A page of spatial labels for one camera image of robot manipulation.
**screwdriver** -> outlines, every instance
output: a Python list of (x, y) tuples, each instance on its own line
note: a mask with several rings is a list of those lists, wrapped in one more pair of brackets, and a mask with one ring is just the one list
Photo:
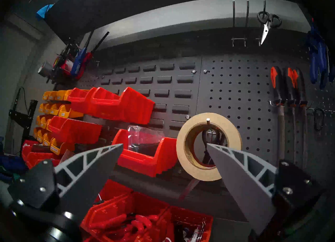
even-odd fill
[(285, 157), (285, 119), (284, 119), (284, 103), (286, 96), (284, 89), (284, 82), (281, 70), (278, 66), (271, 68), (271, 82), (273, 87), (274, 103), (278, 106), (278, 156), (277, 165), (279, 160)]
[(89, 35), (89, 37), (88, 37), (88, 39), (85, 43), (84, 48), (79, 51), (76, 59), (74, 60), (74, 63), (73, 63), (73, 66), (72, 66), (72, 69), (71, 69), (71, 72), (70, 72), (71, 75), (73, 75), (73, 76), (76, 76), (79, 72), (80, 66), (81, 66), (81, 64), (82, 64), (82, 62), (83, 62), (83, 60), (86, 56), (86, 50), (87, 50), (88, 44), (90, 43), (93, 32), (94, 32), (94, 30), (91, 31), (91, 33), (90, 33), (90, 35)]
[(303, 126), (303, 169), (307, 168), (307, 110), (306, 106), (308, 101), (306, 100), (306, 89), (305, 89), (305, 81), (303, 78), (303, 73), (299, 68), (295, 70), (295, 83), (296, 89), (299, 96), (299, 107), (303, 109), (304, 114), (304, 126)]
[(284, 69), (284, 81), (286, 83), (286, 91), (287, 91), (287, 105), (292, 108), (293, 115), (293, 161), (296, 163), (296, 125), (295, 125), (295, 107), (297, 99), (296, 92), (296, 76), (297, 72), (292, 70), (290, 67), (286, 67)]

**masking tape roll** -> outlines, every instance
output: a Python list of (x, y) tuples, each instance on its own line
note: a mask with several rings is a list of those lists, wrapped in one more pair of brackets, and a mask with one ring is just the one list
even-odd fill
[(208, 167), (196, 158), (194, 141), (199, 133), (212, 126), (224, 133), (230, 148), (241, 150), (242, 140), (237, 128), (227, 118), (216, 113), (202, 113), (190, 118), (179, 131), (177, 137), (177, 155), (180, 164), (191, 176), (202, 181), (221, 179), (216, 166)]

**clear plastic bag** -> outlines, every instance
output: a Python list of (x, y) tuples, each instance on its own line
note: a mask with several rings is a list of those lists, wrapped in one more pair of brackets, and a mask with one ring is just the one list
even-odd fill
[(128, 126), (128, 150), (148, 156), (154, 156), (162, 138), (162, 131), (155, 131), (146, 127)]

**pegboard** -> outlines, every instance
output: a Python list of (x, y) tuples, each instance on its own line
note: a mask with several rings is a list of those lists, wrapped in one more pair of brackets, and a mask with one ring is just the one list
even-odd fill
[[(103, 87), (117, 95), (128, 86), (155, 102), (147, 127), (176, 138), (186, 116), (196, 113), (201, 57), (161, 59), (90, 69), (78, 88)], [(113, 124), (125, 128), (128, 123)]]

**screw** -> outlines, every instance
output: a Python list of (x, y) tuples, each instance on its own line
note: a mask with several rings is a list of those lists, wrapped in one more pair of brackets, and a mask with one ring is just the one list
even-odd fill
[(283, 192), (286, 193), (287, 195), (290, 195), (293, 193), (293, 190), (290, 187), (284, 187)]

